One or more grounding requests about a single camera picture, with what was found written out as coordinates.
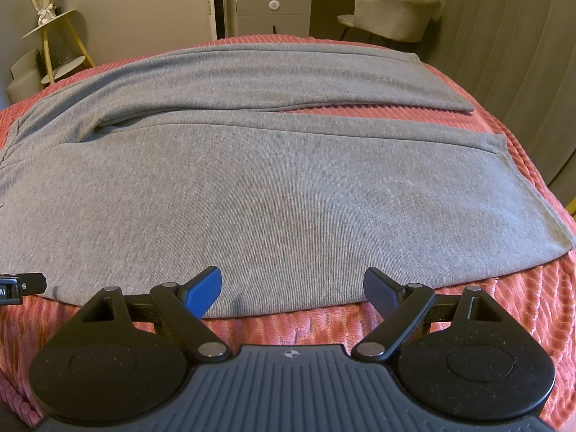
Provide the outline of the pink ribbed bedspread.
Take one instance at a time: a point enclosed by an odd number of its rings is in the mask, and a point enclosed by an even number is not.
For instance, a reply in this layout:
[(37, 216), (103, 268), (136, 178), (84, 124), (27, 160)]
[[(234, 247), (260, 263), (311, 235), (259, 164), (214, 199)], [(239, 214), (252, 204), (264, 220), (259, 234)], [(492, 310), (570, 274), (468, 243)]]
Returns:
[[(501, 134), (518, 171), (575, 227), (554, 193), (547, 188), (524, 149), (499, 120), (477, 105), (472, 113), (411, 106), (344, 105), (312, 108), (310, 115), (340, 115), (351, 120), (398, 118), (402, 121)], [(480, 284), (540, 341), (557, 369), (557, 384), (544, 408), (544, 420), (561, 428), (575, 416), (575, 254), (568, 253), (532, 269)], [(26, 372), (34, 354), (76, 311), (75, 306), (42, 297), (28, 297), (21, 306), (1, 311), (1, 408), (3, 429), (29, 431), (42, 414), (32, 398)], [(209, 326), (232, 346), (246, 343), (311, 344), (335, 341), (351, 345), (375, 325), (377, 315), (365, 302), (321, 303), (317, 308), (292, 303), (283, 309), (216, 315)]]

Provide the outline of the gold tiered side table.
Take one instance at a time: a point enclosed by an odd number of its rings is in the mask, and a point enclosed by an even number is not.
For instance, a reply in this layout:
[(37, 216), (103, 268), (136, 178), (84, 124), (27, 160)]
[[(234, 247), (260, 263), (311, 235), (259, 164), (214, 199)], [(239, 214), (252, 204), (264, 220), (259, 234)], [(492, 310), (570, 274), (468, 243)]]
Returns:
[(41, 80), (43, 85), (54, 85), (77, 70), (96, 66), (73, 24), (78, 14), (77, 9), (62, 12), (55, 19), (22, 36), (22, 40), (39, 37), (39, 51), (45, 71)]

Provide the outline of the grey bedside cabinet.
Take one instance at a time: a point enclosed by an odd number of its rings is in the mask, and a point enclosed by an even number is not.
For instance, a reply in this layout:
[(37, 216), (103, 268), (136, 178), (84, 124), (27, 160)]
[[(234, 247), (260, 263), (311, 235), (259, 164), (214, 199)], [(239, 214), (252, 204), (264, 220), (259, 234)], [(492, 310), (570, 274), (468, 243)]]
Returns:
[(312, 0), (235, 0), (236, 35), (310, 35)]

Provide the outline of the grey sweatpants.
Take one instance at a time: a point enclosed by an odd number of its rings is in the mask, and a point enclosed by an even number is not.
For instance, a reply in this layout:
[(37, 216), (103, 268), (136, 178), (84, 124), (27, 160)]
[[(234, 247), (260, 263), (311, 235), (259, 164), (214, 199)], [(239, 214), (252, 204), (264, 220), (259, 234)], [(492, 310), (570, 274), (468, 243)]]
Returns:
[(215, 317), (361, 300), (370, 266), (439, 288), (575, 239), (503, 135), (317, 108), (471, 104), (412, 54), (233, 44), (128, 63), (39, 100), (1, 150), (1, 267), (85, 303), (215, 265)]

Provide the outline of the grey round pouf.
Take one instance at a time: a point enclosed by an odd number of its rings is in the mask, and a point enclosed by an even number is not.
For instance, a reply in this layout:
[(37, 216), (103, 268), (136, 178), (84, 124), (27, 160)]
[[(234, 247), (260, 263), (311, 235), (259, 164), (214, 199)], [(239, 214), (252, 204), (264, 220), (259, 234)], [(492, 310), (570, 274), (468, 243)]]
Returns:
[(46, 74), (38, 49), (25, 53), (11, 67), (12, 81), (7, 87), (10, 103), (15, 104), (38, 94), (44, 89), (42, 79)]

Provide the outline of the white door frame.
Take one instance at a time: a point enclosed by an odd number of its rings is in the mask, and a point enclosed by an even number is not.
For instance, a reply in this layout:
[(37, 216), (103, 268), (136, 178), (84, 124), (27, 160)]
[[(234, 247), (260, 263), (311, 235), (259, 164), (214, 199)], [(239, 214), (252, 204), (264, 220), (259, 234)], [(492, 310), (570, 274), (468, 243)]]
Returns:
[(208, 19), (209, 19), (209, 29), (211, 40), (217, 40), (217, 21), (216, 21), (216, 10), (215, 10), (215, 0), (207, 0), (208, 4)]

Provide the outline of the grey curtain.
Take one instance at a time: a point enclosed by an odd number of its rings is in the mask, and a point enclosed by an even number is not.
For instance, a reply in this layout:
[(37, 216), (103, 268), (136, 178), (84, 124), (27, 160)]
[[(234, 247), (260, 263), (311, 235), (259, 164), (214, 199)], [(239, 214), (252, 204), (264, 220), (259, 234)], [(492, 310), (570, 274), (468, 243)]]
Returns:
[(562, 204), (575, 196), (575, 0), (443, 0), (419, 46), (520, 141)]

